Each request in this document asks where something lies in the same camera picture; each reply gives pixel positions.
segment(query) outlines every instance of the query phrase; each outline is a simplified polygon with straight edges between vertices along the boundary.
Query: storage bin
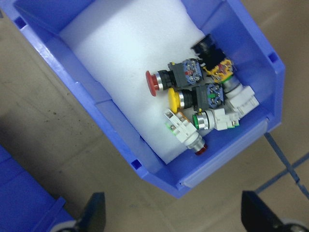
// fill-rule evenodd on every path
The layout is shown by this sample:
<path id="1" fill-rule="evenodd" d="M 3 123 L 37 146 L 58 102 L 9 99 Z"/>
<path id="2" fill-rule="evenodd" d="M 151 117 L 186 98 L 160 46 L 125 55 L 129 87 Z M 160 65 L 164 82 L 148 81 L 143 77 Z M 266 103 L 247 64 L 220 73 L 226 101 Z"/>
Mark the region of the storage bin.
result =
<path id="1" fill-rule="evenodd" d="M 49 232 L 73 220 L 55 200 L 0 146 L 0 231 Z"/>
<path id="2" fill-rule="evenodd" d="M 202 156 L 186 150 L 166 165 L 58 36 L 91 2 L 0 0 L 0 6 L 142 179 L 181 197 L 280 124 L 285 67 L 241 2 L 183 0 L 196 26 L 211 33 L 234 61 L 237 77 L 252 87 L 260 105 L 239 127 L 206 135 L 209 149 Z"/>

